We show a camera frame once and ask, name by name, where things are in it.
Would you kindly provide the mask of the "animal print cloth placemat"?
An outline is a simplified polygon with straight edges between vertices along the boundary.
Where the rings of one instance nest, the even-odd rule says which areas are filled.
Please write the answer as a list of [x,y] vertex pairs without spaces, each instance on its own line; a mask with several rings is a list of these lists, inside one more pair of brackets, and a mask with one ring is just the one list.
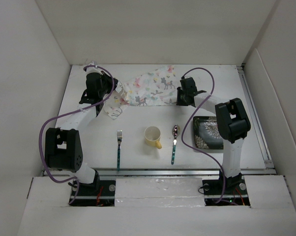
[[174,65],[167,65],[130,79],[118,82],[104,112],[117,119],[128,106],[171,106],[176,104],[179,77]]

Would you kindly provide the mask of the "yellow ceramic mug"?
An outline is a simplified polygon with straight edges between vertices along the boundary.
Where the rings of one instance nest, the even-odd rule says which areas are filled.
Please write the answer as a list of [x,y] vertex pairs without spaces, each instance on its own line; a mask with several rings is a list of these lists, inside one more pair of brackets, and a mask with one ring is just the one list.
[[144,131],[145,143],[150,147],[162,149],[160,143],[161,131],[155,126],[147,127]]

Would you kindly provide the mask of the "black square floral plate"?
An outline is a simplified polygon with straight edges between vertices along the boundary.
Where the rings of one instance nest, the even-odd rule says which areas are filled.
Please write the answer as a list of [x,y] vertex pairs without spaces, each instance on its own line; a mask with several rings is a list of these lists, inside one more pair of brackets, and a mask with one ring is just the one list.
[[198,149],[223,149],[223,139],[218,131],[216,116],[193,117],[193,137]]

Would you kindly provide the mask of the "fork with teal handle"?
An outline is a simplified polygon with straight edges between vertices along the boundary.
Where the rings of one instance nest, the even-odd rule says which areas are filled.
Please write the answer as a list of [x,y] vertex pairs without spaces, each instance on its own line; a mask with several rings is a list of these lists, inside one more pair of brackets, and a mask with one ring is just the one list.
[[117,171],[120,171],[120,151],[122,142],[122,130],[117,131],[118,152],[117,152]]

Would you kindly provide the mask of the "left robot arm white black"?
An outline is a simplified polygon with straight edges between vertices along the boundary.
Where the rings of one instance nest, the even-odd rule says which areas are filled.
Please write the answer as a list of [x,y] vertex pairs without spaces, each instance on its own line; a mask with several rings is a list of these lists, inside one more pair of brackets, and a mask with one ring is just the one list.
[[118,80],[102,69],[88,72],[86,89],[82,94],[78,109],[58,128],[49,128],[45,134],[44,167],[47,170],[68,171],[76,183],[90,195],[100,190],[98,173],[83,161],[80,130],[96,118],[117,87]]

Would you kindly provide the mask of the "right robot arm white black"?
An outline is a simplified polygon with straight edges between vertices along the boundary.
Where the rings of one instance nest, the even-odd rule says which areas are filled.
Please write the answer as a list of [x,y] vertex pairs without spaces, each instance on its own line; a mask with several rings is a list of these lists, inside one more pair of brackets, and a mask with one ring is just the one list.
[[239,98],[231,100],[215,97],[212,93],[197,90],[191,77],[182,77],[177,88],[177,105],[204,108],[214,113],[217,129],[223,140],[223,161],[219,165],[219,179],[204,180],[203,191],[206,195],[224,195],[243,183],[240,170],[241,149],[244,138],[251,129],[250,120]]

